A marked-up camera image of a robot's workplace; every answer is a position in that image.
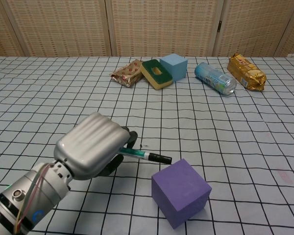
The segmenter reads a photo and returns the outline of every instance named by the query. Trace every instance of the pink mark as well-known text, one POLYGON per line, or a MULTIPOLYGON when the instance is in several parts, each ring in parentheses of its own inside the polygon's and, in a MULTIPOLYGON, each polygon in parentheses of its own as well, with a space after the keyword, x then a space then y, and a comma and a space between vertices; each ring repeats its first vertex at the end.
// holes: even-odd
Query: pink mark
POLYGON ((282 180, 283 180, 285 183, 288 183, 288 184, 290 184, 290 185, 293 184, 292 179, 289 177, 289 175, 287 174, 286 171, 278 170, 278 173, 279 173, 279 175, 281 176, 282 180))

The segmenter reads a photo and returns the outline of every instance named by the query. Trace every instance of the gold snack bag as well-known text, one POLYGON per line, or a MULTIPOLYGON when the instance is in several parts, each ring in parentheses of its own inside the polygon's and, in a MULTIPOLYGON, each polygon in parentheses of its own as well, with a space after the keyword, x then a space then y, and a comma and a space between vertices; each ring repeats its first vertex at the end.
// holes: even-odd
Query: gold snack bag
POLYGON ((110 74, 110 76, 116 82, 119 82, 126 87, 131 87, 133 84, 144 77, 140 69, 141 64, 142 61, 134 60, 132 63, 129 63, 125 67, 114 71, 110 74))
POLYGON ((230 58, 227 69, 246 89, 264 90, 266 75, 242 55, 235 53, 230 58))

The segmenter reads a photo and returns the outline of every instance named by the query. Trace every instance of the table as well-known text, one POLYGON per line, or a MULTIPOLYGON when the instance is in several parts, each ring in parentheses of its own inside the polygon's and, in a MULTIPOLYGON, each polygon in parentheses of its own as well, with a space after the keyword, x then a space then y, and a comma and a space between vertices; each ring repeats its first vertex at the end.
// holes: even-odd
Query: table
POLYGON ((294 58, 248 58, 267 75, 264 92, 240 84, 229 97, 187 78, 156 91, 109 73, 137 57, 0 57, 0 192, 93 112, 138 132, 135 147, 186 159, 211 185, 205 209, 175 231, 151 198, 164 165, 125 158, 113 175, 73 181, 71 193, 31 235, 294 235, 294 58))

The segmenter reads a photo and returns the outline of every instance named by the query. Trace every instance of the black marker cap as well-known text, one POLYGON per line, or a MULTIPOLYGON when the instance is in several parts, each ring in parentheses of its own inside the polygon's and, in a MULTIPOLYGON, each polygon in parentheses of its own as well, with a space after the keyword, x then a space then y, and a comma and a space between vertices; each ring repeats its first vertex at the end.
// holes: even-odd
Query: black marker cap
POLYGON ((172 158, 155 154, 155 153, 149 153, 148 160, 152 162, 163 163, 168 165, 171 165, 172 163, 172 158))

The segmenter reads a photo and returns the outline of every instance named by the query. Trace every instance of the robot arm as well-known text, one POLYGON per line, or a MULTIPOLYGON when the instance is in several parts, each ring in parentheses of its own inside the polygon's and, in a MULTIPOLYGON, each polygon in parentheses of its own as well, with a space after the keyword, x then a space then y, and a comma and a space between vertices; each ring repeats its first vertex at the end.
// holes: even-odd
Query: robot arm
POLYGON ((135 132, 99 113, 88 116, 56 143, 55 161, 36 165, 0 193, 0 235, 30 232, 69 193, 71 180, 109 175, 123 160, 119 151, 126 143, 132 148, 136 138, 135 132), (41 182, 36 183, 42 174, 41 182), (23 208, 24 201, 30 207, 23 208), (18 218, 20 210, 23 219, 18 218), (17 219, 21 222, 15 233, 17 219))

